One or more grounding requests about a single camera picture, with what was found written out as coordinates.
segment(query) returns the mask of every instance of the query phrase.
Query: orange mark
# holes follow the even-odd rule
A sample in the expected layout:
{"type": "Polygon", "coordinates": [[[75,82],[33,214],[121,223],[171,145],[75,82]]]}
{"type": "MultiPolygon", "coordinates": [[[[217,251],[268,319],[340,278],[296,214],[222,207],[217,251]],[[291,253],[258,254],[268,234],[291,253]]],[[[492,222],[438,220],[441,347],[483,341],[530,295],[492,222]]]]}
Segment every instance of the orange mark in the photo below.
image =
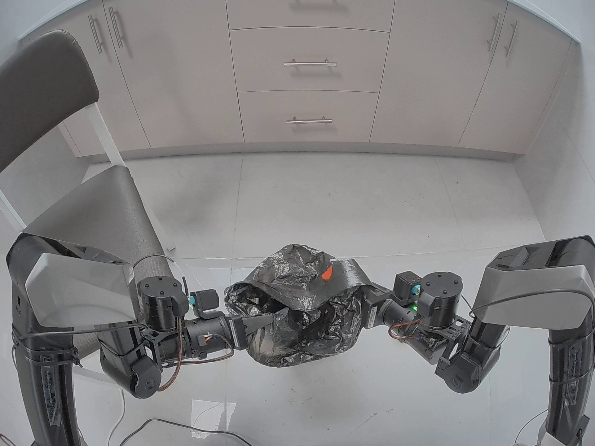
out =
{"type": "Polygon", "coordinates": [[[333,275],[333,267],[329,266],[328,269],[322,273],[321,277],[325,281],[328,281],[329,279],[331,279],[332,275],[333,275]]]}

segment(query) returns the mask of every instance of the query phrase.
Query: black plastic bag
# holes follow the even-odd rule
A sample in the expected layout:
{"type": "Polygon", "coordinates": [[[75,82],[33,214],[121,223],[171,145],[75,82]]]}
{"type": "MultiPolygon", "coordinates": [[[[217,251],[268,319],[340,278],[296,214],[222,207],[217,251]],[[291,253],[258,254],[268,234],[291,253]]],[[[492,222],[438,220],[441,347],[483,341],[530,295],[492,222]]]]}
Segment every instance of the black plastic bag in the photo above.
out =
{"type": "Polygon", "coordinates": [[[353,347],[362,327],[361,286],[372,283],[353,259],[290,244],[229,286],[230,313],[274,313],[272,324],[251,334],[248,353],[273,367],[299,365],[353,347]]]}

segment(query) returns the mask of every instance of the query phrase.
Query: robotic arm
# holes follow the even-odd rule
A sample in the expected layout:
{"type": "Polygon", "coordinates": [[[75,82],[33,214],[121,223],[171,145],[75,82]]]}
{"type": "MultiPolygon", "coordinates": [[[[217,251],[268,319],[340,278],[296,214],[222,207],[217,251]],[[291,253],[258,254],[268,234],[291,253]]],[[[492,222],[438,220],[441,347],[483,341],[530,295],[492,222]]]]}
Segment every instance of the robotic arm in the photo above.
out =
{"type": "MultiPolygon", "coordinates": [[[[90,316],[89,310],[81,315],[61,308],[68,314],[61,319],[47,302],[45,311],[39,303],[32,306],[39,293],[34,275],[43,279],[41,259],[100,261],[109,265],[103,268],[110,275],[115,266],[126,270],[122,260],[96,251],[21,235],[7,257],[13,281],[15,358],[34,446],[85,444],[77,434],[72,389],[72,363],[78,363],[78,352],[67,325],[95,325],[104,372],[133,396],[147,398],[160,388],[163,368],[180,360],[204,362],[209,353],[227,348],[243,350],[249,335],[273,320],[272,315],[226,316],[216,310],[219,299],[214,290],[191,293],[196,318],[184,319],[188,297],[182,284],[167,276],[143,279],[138,285],[132,280],[126,286],[131,307],[115,313],[110,310],[115,287],[108,298],[89,301],[93,312],[103,313],[99,318],[90,316]],[[77,316],[86,323],[74,323],[77,316]],[[144,323],[136,323],[137,318],[144,318],[144,323]]],[[[590,237],[522,246],[503,251],[487,266],[472,322],[456,315],[463,287],[459,276],[435,272],[421,278],[404,272],[397,274],[392,290],[378,285],[362,288],[362,323],[366,329],[389,326],[392,337],[436,365],[435,374],[459,393],[475,390],[494,367],[508,326],[549,329],[549,411],[538,446],[576,446],[588,423],[583,413],[595,361],[594,276],[595,246],[590,237]]]]}

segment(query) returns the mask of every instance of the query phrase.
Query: chair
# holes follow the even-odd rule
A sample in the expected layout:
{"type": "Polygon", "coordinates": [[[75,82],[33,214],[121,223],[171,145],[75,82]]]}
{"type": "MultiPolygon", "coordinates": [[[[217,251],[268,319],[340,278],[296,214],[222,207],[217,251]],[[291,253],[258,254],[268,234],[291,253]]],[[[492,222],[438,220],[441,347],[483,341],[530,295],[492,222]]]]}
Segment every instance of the chair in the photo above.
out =
{"type": "MultiPolygon", "coordinates": [[[[98,99],[99,90],[82,50],[64,31],[40,36],[0,67],[0,172],[81,109],[87,112],[112,163],[28,226],[14,210],[13,218],[25,233],[93,246],[131,263],[146,255],[163,255],[158,237],[161,234],[164,239],[163,229],[148,204],[143,203],[105,126],[98,99]]],[[[0,199],[6,206],[4,211],[10,213],[10,203],[3,196],[0,199]]],[[[162,257],[150,257],[134,271],[137,280],[171,276],[162,257]]],[[[99,349],[99,344],[96,335],[78,335],[75,347],[84,358],[99,349]]]]}

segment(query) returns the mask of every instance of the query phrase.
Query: cabinet handle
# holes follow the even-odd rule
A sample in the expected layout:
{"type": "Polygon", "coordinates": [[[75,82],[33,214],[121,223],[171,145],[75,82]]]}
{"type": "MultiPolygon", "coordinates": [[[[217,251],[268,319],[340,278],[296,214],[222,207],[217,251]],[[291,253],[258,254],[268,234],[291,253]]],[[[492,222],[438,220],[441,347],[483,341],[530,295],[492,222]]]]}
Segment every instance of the cabinet handle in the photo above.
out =
{"type": "Polygon", "coordinates": [[[510,38],[510,43],[508,43],[508,46],[504,47],[506,49],[507,58],[510,56],[510,51],[512,51],[512,45],[515,44],[515,37],[517,36],[517,30],[519,29],[519,21],[517,20],[516,23],[511,23],[511,25],[515,27],[515,30],[512,32],[512,38],[510,38]]]}
{"type": "Polygon", "coordinates": [[[99,40],[99,36],[97,35],[97,28],[95,27],[95,22],[97,19],[93,18],[93,15],[89,15],[89,25],[91,25],[91,33],[93,33],[93,39],[95,40],[95,46],[97,46],[97,51],[99,54],[103,53],[104,50],[101,48],[103,43],[99,40]]]}
{"type": "Polygon", "coordinates": [[[291,63],[283,63],[283,66],[336,66],[337,63],[329,63],[327,59],[325,59],[322,63],[317,63],[315,61],[296,61],[295,59],[291,60],[291,63]]]}
{"type": "Polygon", "coordinates": [[[490,48],[488,49],[488,53],[491,53],[491,51],[494,49],[494,45],[496,44],[496,33],[498,31],[498,27],[500,26],[501,18],[501,13],[498,13],[498,16],[494,17],[494,20],[496,21],[496,26],[494,27],[494,33],[491,34],[491,40],[487,41],[487,44],[490,46],[490,48]]]}
{"type": "Polygon", "coordinates": [[[286,124],[324,124],[324,123],[332,123],[332,119],[326,119],[326,117],[321,117],[320,119],[313,119],[313,120],[301,120],[298,121],[295,116],[290,121],[285,121],[286,124]]]}
{"type": "Polygon", "coordinates": [[[112,21],[112,26],[114,27],[114,34],[115,34],[115,42],[118,44],[118,48],[122,48],[122,36],[120,34],[120,29],[118,28],[118,21],[115,18],[115,14],[117,11],[114,11],[114,7],[109,7],[109,18],[112,21]]]}

